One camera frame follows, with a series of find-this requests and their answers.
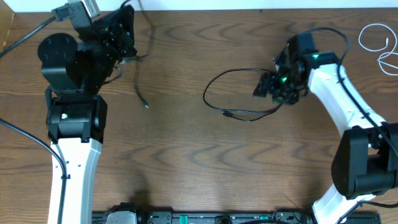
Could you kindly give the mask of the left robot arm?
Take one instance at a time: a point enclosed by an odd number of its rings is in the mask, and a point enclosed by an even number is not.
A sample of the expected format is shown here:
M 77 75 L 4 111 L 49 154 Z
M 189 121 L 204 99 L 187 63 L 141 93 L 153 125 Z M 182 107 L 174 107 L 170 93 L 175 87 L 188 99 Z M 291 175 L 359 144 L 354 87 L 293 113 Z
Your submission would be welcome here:
M 134 8 L 120 7 L 93 21 L 85 6 L 74 2 L 54 14 L 70 20 L 78 37 L 52 34 L 37 51 L 49 83 L 46 126 L 54 151 L 48 221 L 89 223 L 108 109 L 99 92 L 118 64 L 137 54 Z

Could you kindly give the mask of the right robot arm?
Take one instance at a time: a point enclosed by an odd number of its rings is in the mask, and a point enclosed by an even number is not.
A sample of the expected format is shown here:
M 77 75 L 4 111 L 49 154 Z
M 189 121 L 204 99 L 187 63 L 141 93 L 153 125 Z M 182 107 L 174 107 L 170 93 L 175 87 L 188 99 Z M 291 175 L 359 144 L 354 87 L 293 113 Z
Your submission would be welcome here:
M 304 223 L 343 223 L 359 206 L 397 188 L 397 124 L 389 124 L 364 101 L 349 80 L 342 59 L 319 52 L 310 32 L 291 37 L 253 95 L 271 95 L 294 105 L 313 93 L 341 136 L 331 165 L 332 185 L 312 204 Z

